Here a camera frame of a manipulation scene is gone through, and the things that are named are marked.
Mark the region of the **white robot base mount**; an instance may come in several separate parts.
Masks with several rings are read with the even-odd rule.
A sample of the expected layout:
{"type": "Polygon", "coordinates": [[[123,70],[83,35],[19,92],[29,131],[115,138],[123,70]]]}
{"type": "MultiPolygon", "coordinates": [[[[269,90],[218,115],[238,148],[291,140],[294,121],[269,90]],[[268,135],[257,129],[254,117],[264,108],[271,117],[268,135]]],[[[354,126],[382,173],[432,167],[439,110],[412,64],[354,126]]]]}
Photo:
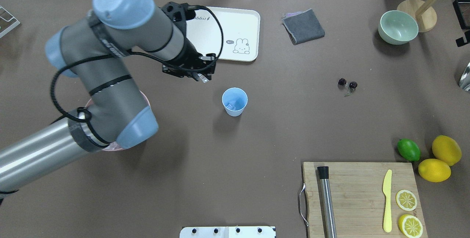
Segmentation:
{"type": "Polygon", "coordinates": [[[276,238],[273,226],[184,227],[180,238],[276,238]]]}

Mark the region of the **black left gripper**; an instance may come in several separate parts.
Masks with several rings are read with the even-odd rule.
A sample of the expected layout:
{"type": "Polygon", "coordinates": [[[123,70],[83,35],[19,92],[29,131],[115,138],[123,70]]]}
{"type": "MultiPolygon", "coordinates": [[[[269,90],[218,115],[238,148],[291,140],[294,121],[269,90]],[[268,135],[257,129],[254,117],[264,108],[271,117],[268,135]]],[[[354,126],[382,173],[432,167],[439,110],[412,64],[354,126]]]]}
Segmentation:
{"type": "Polygon", "coordinates": [[[194,45],[187,38],[187,21],[193,20],[197,10],[205,10],[217,21],[216,15],[206,6],[188,5],[188,3],[169,2],[163,6],[162,10],[170,18],[183,34],[183,47],[180,54],[169,62],[163,62],[162,71],[175,77],[190,77],[198,79],[198,73],[203,74],[209,80],[212,80],[212,74],[215,72],[217,55],[209,53],[200,54],[194,45]]]}

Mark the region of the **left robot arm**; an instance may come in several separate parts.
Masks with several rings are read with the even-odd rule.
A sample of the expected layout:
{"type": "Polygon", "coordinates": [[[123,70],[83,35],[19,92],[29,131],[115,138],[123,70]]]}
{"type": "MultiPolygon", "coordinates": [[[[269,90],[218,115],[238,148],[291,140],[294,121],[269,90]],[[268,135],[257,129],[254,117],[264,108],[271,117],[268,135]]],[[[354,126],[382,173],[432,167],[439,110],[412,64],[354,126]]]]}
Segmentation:
{"type": "Polygon", "coordinates": [[[158,131],[158,123],[123,59],[141,55],[176,77],[208,81],[220,54],[200,54],[186,21],[200,5],[154,0],[92,0],[93,8],[45,45],[57,68],[50,97],[61,117],[1,150],[1,198],[111,143],[129,149],[158,131]]]}

